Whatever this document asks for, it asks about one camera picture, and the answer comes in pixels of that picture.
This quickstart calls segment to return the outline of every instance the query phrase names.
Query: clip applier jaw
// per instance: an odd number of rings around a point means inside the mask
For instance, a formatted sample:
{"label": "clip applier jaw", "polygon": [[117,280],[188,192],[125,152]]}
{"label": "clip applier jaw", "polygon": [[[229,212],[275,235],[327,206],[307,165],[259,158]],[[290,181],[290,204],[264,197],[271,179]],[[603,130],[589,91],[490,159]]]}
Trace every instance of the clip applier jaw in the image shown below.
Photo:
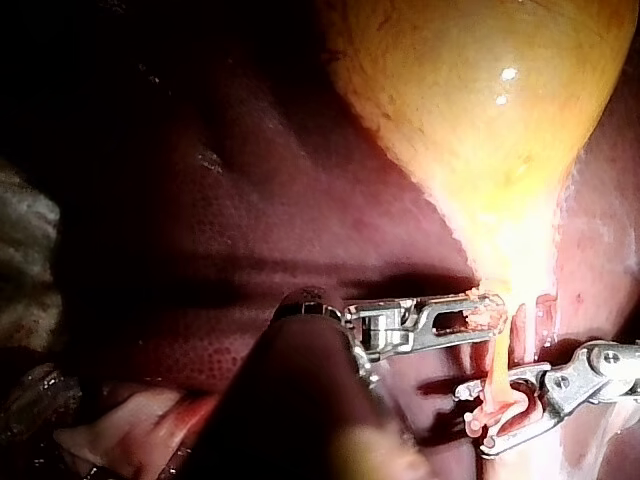
{"label": "clip applier jaw", "polygon": [[369,361],[377,362],[391,355],[491,340],[503,330],[504,321],[439,330],[436,317],[443,313],[460,312],[466,316],[503,310],[504,302],[493,294],[364,301],[345,309],[343,324],[354,333]]}
{"label": "clip applier jaw", "polygon": [[[480,455],[491,459],[539,437],[560,425],[585,403],[614,403],[638,398],[640,346],[593,341],[582,345],[566,365],[552,367],[537,363],[509,371],[510,382],[529,386],[542,406],[537,419],[505,434],[488,434],[479,445]],[[458,401],[474,400],[485,381],[472,380],[459,385]]]}

